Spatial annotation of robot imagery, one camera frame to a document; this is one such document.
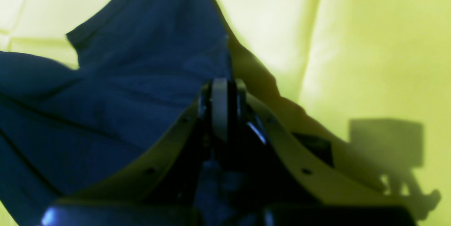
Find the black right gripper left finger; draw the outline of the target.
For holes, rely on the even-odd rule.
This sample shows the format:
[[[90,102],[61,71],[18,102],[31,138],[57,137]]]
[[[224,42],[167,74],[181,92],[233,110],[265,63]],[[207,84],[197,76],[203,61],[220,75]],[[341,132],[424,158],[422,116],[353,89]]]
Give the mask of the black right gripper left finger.
[[[230,144],[230,81],[212,80],[162,138],[116,174],[69,197],[98,203],[189,204],[213,147]]]

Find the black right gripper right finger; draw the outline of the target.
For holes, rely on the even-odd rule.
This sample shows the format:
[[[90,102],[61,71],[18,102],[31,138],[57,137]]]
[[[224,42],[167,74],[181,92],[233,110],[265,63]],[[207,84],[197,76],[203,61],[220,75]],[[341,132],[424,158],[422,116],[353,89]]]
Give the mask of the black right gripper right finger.
[[[365,187],[329,167],[287,130],[274,112],[247,92],[242,80],[228,80],[237,115],[248,108],[258,116],[264,140],[299,185],[324,205],[395,205],[395,199]]]

